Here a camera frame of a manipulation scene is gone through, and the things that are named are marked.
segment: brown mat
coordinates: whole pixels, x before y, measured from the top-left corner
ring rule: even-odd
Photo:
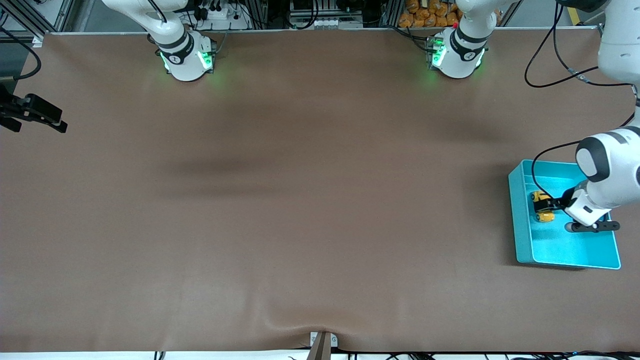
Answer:
[[[640,350],[640,206],[614,212],[620,271],[515,260],[507,174],[634,105],[527,88],[543,33],[496,32],[463,81],[391,31],[233,34],[194,83],[144,36],[48,36],[16,94],[69,131],[0,131],[0,350],[288,348],[321,329],[361,351]],[[575,69],[596,63],[596,31],[559,37]],[[538,83],[567,75],[536,61]]]

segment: plastic tray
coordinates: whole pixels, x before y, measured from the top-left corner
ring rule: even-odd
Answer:
[[[523,160],[509,174],[511,213],[518,262],[537,265],[574,266],[579,268],[620,269],[616,235],[602,233],[569,233],[564,225],[571,218],[556,211],[552,222],[536,221],[531,193],[539,190],[531,177],[531,160]],[[536,162],[536,180],[558,197],[585,180],[574,163]]]

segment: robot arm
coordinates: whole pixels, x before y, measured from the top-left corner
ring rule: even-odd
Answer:
[[[464,13],[456,29],[445,29],[435,35],[443,38],[444,46],[432,54],[432,66],[450,78],[461,79],[471,75],[480,66],[484,45],[497,24],[494,10],[517,0],[457,0]]]
[[[611,0],[605,16],[598,66],[610,78],[637,88],[640,0]],[[640,201],[640,99],[629,125],[583,139],[575,159],[587,176],[564,196],[570,199],[565,211],[576,221],[592,226],[611,209]]]
[[[102,0],[107,7],[130,17],[149,32],[160,48],[168,72],[178,80],[193,81],[213,70],[215,51],[210,38],[187,31],[174,13],[184,8],[187,1]]]
[[[556,0],[565,6],[593,11],[605,0]],[[512,0],[457,0],[465,14],[457,29],[446,29],[444,51],[432,55],[432,65],[452,78],[465,78],[480,64],[484,45],[496,25],[493,9]],[[607,24],[598,51],[598,66],[611,79],[640,86],[640,0],[610,0]],[[587,177],[565,191],[560,206],[589,227],[611,209],[640,201],[640,99],[628,126],[583,139],[576,162]]]

